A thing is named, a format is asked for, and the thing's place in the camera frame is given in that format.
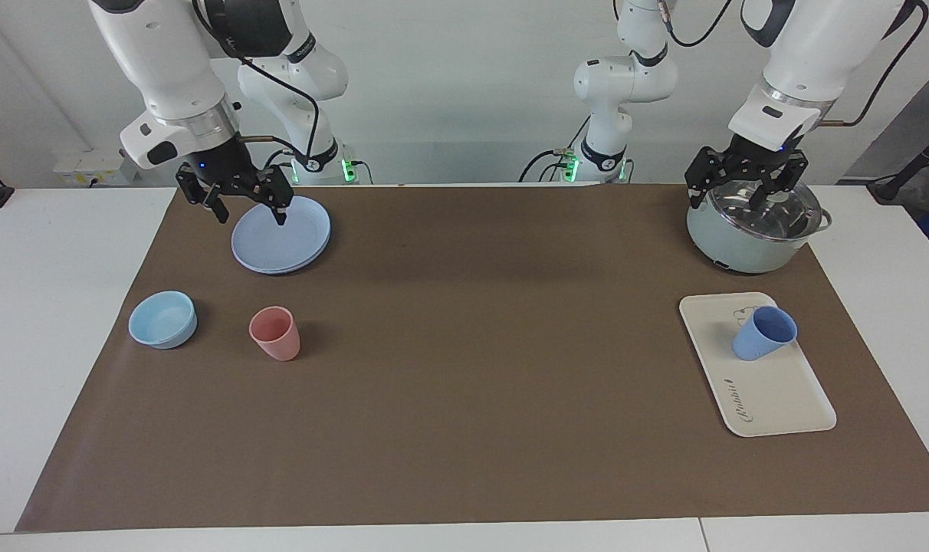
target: pot handle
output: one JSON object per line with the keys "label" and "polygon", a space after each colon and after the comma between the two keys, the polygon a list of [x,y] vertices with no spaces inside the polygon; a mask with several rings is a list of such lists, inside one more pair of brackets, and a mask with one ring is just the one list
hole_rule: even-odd
{"label": "pot handle", "polygon": [[825,221],[825,226],[819,225],[816,229],[816,233],[821,232],[822,230],[829,230],[829,227],[832,226],[832,215],[829,214],[829,211],[825,209],[822,210],[822,220]]}

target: cooking pot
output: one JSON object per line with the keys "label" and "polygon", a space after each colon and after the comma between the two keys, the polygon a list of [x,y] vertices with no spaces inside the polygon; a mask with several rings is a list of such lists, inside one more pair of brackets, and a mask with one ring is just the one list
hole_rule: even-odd
{"label": "cooking pot", "polygon": [[812,235],[832,226],[829,211],[801,182],[751,209],[760,184],[728,182],[707,193],[698,209],[689,209],[689,235],[714,265],[748,274],[771,272],[787,265]]}

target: stacked plates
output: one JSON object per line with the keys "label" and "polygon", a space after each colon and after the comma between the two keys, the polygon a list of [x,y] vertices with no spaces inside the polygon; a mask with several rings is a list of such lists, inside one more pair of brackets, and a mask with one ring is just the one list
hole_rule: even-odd
{"label": "stacked plates", "polygon": [[325,251],[331,231],[328,211],[313,199],[295,196],[284,226],[277,226],[269,207],[257,205],[233,229],[233,256],[259,274],[294,272]]}

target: green light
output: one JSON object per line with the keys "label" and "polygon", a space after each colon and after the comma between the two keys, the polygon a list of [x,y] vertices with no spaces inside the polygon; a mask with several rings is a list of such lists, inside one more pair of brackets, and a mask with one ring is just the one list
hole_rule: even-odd
{"label": "green light", "polygon": [[577,179],[577,169],[580,168],[580,159],[576,157],[566,165],[566,171],[563,172],[563,179],[567,182],[574,182]]}
{"label": "green light", "polygon": [[345,181],[352,182],[356,179],[356,168],[348,159],[342,159],[342,172],[345,173]]}

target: white table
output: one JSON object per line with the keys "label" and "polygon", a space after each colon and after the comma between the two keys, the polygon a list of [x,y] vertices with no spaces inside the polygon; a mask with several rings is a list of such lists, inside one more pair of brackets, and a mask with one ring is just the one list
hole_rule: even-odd
{"label": "white table", "polygon": [[[836,216],[812,240],[819,262],[929,450],[929,244],[864,189],[815,191]],[[19,191],[0,211],[0,550],[929,550],[929,514],[3,535],[173,193]]]}

